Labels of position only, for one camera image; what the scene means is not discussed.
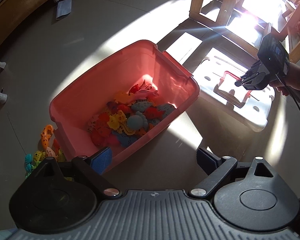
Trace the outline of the person right hand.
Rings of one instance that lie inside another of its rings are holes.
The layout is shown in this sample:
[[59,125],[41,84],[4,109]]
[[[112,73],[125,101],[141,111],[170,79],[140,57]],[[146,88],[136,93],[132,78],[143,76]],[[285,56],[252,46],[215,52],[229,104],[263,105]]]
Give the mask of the person right hand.
[[[289,71],[286,77],[284,78],[284,81],[287,86],[300,91],[300,66],[290,62]],[[288,89],[279,80],[272,81],[269,85],[271,87],[276,88],[277,91],[280,92],[283,96],[289,95]]]

